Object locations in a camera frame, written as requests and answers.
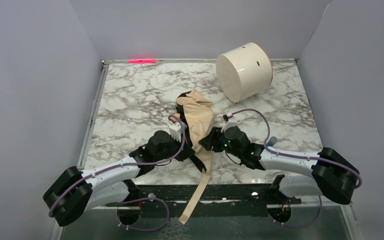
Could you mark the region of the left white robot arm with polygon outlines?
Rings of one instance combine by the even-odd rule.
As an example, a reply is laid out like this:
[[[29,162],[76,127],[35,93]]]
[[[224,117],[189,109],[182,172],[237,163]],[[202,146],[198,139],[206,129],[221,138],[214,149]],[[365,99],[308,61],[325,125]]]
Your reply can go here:
[[[49,207],[48,215],[59,226],[67,226],[94,207],[126,200],[134,189],[133,179],[155,166],[172,159],[183,161],[195,153],[186,140],[177,140],[158,130],[146,144],[121,160],[89,170],[71,166],[42,197]]]

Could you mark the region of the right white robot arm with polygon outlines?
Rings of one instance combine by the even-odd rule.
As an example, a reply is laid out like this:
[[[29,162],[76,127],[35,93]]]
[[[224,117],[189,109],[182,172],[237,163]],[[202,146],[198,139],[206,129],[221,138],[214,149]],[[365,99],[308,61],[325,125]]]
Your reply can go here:
[[[234,126],[226,130],[213,127],[199,141],[207,151],[226,152],[249,169],[279,170],[284,176],[275,187],[282,197],[325,196],[332,202],[348,205],[359,183],[359,171],[337,151],[323,147],[320,152],[293,152],[251,142]]]

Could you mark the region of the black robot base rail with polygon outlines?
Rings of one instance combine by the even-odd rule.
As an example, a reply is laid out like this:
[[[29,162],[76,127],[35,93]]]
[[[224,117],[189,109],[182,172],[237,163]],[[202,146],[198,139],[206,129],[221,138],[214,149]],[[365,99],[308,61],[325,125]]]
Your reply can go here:
[[[107,204],[123,214],[138,214],[143,218],[180,217],[197,185],[138,185],[127,204],[118,200]],[[195,206],[191,217],[268,217],[268,208],[281,209],[301,204],[295,197],[286,199],[270,183],[209,184]]]

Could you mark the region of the beige folding umbrella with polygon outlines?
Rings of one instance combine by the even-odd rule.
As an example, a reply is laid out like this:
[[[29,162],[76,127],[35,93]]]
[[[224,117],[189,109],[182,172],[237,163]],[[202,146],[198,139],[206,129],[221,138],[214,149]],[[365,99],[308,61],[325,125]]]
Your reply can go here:
[[[191,217],[197,203],[199,202],[207,184],[210,181],[213,165],[213,153],[205,150],[199,141],[207,137],[213,125],[214,112],[213,102],[205,98],[198,90],[193,89],[185,96],[181,96],[176,103],[183,107],[186,122],[188,124],[192,149],[195,156],[203,163],[205,169],[202,170],[201,180],[194,191],[191,199],[185,207],[179,222],[183,225]]]

